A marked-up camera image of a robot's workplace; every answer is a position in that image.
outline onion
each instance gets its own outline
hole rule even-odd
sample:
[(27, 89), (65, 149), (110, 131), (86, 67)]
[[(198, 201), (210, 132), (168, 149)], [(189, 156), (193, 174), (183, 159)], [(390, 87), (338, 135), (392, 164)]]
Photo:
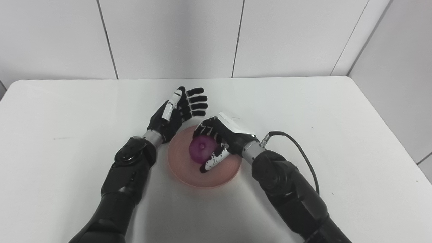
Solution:
[(192, 140), (189, 145), (189, 154), (193, 161), (204, 164), (216, 147), (217, 143), (213, 137), (201, 135)]

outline white wall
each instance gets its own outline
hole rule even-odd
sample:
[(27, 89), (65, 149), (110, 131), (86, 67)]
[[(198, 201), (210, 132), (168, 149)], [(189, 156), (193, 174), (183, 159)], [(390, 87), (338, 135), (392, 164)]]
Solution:
[(0, 0), (0, 81), (344, 75), (388, 1), (103, 0), (114, 66), (96, 0)]
[(0, 80), (115, 78), (96, 1), (0, 0)]
[(431, 26), (431, 1), (394, 0), (349, 74), (416, 162), (432, 152)]
[(242, 0), (101, 1), (118, 76), (231, 77)]
[(234, 77), (346, 75), (387, 3), (246, 0)]

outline black cable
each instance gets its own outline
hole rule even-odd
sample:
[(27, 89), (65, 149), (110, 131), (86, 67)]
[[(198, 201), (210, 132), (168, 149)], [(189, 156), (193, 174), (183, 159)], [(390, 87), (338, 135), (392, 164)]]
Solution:
[(279, 135), (279, 136), (285, 136), (287, 138), (289, 138), (289, 140), (291, 140), (295, 146), (299, 149), (300, 153), (302, 154), (303, 158), (306, 161), (306, 164), (308, 164), (308, 167), (311, 171), (312, 177), (314, 178), (314, 182), (315, 182), (315, 191), (317, 192), (317, 194), (320, 194), (320, 188), (318, 186), (318, 179), (317, 179), (317, 175), (315, 175), (315, 171), (314, 168), (311, 165), (311, 162), (309, 161), (308, 157), (306, 156), (305, 152), (303, 151), (302, 147), (299, 145), (299, 143), (297, 143), (297, 141), (292, 138), (291, 136), (289, 136), (288, 134), (284, 133), (283, 131), (271, 131), (269, 132), (269, 136), (272, 137), (274, 135)]

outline white table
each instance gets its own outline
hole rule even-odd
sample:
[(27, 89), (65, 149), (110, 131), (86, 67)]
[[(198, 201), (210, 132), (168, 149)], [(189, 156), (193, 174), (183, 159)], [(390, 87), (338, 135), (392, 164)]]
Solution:
[[(94, 213), (117, 150), (145, 132), (180, 85), (204, 87), (208, 115), (238, 114), (260, 139), (270, 130), (292, 135), (331, 217), (353, 242), (432, 242), (431, 184), (347, 77), (18, 81), (0, 102), (1, 241), (68, 242)], [(267, 148), (312, 182), (287, 139), (272, 138)], [(223, 187), (197, 190), (171, 174), (167, 149), (158, 151), (128, 242), (302, 242), (249, 164)]]

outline robotic arm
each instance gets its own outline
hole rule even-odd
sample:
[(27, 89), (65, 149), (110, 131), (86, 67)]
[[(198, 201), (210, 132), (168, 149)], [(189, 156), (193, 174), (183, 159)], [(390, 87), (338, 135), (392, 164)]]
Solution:
[(201, 134), (214, 136), (220, 143), (201, 167), (202, 173), (212, 169), (229, 153), (240, 155), (252, 165), (252, 177), (259, 182), (286, 225), (305, 242), (351, 243), (331, 220), (326, 204), (297, 167), (282, 155), (265, 149), (270, 136), (275, 134), (268, 134), (260, 142), (223, 112), (202, 121), (194, 137)]
[(141, 201), (156, 150), (168, 143), (181, 124), (193, 116), (204, 116), (207, 96), (202, 88), (179, 87), (151, 117), (142, 137), (131, 137), (117, 152), (101, 189), (95, 214), (69, 243), (124, 243), (133, 209)]

